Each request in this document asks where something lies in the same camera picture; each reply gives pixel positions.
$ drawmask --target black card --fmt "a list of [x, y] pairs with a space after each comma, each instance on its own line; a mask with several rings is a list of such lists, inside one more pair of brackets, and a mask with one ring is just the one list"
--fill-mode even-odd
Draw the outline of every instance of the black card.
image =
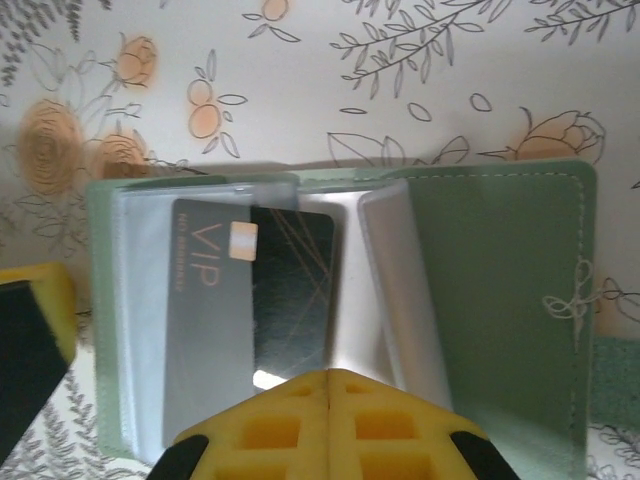
[[256, 388], [324, 367], [334, 223], [181, 199], [171, 238], [166, 443]]

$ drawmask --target black rubber tip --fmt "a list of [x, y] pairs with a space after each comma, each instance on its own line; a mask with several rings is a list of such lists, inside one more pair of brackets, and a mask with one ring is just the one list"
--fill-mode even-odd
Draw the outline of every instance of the black rubber tip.
[[189, 480], [209, 445], [204, 435], [193, 435], [165, 450], [147, 480]]
[[0, 285], [0, 465], [67, 368], [29, 282]]
[[471, 432], [454, 432], [450, 437], [478, 480], [520, 480], [489, 440]]

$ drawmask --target card holder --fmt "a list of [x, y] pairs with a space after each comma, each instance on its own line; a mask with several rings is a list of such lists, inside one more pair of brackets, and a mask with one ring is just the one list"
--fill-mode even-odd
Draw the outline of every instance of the card holder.
[[[570, 313], [589, 298], [592, 284], [576, 269], [593, 258], [592, 168], [572, 160], [294, 175], [301, 189], [408, 182], [456, 412], [481, 425], [523, 479], [584, 478], [592, 310], [585, 305], [580, 315]], [[281, 178], [252, 176], [261, 182]], [[171, 179], [164, 185], [244, 179]], [[151, 184], [163, 182], [128, 183]], [[98, 324], [113, 314], [113, 252], [106, 244], [113, 186], [89, 192]], [[332, 208], [344, 215], [340, 205]], [[110, 344], [113, 335], [106, 331], [101, 342]], [[106, 357], [96, 364], [106, 378], [102, 390], [117, 370], [114, 358]]]
[[[244, 205], [295, 207], [295, 191], [295, 185], [290, 183], [238, 183], [114, 192], [110, 222], [113, 225], [111, 288], [115, 289], [113, 319], [116, 334], [110, 341], [100, 343], [96, 352], [98, 364], [106, 360], [108, 355], [103, 353], [109, 348], [116, 349], [113, 353], [117, 358], [115, 371], [97, 369], [101, 387], [98, 422], [104, 438], [111, 439], [107, 445], [101, 444], [105, 453], [153, 461], [165, 448], [159, 441], [149, 439], [160, 438], [162, 431], [161, 392], [164, 391], [173, 201], [198, 198]], [[99, 323], [98, 330], [98, 342], [109, 338], [105, 332], [108, 328], [101, 329]], [[136, 381], [140, 378], [144, 378], [144, 382]], [[104, 418], [102, 412], [107, 411], [118, 412], [119, 421]]]

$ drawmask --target stitched bow design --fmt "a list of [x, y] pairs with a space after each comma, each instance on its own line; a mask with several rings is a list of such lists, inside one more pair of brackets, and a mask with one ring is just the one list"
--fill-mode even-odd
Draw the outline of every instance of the stitched bow design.
[[573, 297], [568, 302], [551, 295], [542, 299], [542, 304], [553, 318], [573, 319], [573, 341], [576, 353], [580, 346], [580, 334], [584, 327], [584, 316], [589, 309], [589, 304], [595, 302], [602, 295], [600, 290], [596, 290], [582, 298], [581, 290], [592, 278], [593, 265], [581, 257], [574, 273]]

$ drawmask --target grey card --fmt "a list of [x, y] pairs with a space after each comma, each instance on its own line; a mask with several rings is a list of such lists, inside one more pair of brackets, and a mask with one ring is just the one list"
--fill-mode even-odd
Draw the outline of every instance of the grey card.
[[[246, 205], [182, 199], [173, 204], [165, 445], [254, 394], [251, 262], [246, 255], [230, 257], [232, 230], [242, 233], [243, 227], [250, 227]], [[247, 248], [243, 238], [241, 250]]]

